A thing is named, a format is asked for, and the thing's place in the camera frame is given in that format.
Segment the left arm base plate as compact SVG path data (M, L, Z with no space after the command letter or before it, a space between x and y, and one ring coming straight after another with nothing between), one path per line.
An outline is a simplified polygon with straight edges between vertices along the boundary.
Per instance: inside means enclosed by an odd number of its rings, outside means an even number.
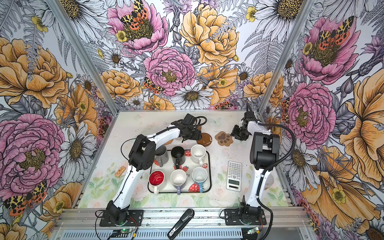
M140 227L144 218L144 210L127 210L117 215L104 211L99 223L100 227Z

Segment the scratched brown wooden coaster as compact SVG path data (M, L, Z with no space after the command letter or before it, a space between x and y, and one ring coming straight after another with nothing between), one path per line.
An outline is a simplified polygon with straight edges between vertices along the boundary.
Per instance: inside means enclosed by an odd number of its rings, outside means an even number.
M202 138L197 141L197 144L208 147L212 143L212 136L208 133L202 133Z

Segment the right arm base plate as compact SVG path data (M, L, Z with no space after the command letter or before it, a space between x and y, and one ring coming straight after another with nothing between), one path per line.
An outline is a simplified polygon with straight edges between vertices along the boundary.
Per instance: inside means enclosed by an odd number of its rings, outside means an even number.
M265 226L267 224L266 215L259 208L256 208L255 214L241 214L239 209L224 209L222 217L227 226Z

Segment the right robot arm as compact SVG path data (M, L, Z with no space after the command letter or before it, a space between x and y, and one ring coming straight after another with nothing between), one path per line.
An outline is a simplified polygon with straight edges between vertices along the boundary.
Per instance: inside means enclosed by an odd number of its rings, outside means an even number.
M242 125L235 125L231 136L240 141L252 140L250 163L253 173L249 190L243 196L239 207L240 220L246 225L264 225L266 220L263 216L261 197L266 179L273 169L272 165L279 160L280 136L262 126L252 110L244 113Z

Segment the cork paw print coaster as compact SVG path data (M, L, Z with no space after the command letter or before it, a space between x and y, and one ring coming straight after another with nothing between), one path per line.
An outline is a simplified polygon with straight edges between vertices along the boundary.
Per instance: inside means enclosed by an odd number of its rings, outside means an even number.
M221 131L216 134L215 139L217 140L219 146L222 147L229 147L231 144L234 143L233 137L224 131Z

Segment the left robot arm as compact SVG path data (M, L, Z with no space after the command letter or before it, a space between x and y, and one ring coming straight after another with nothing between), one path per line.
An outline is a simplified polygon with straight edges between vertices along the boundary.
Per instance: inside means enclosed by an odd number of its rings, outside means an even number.
M204 116L194 117L186 114L183 119L172 122L158 133L148 136L138 135L135 138L129 156L126 158L130 169L127 170L122 185L104 211L109 215L111 223L121 226L128 220L132 195L141 176L152 167L156 150L166 142L177 138L182 138L183 141L201 140L202 132L198 127L205 125L207 121Z

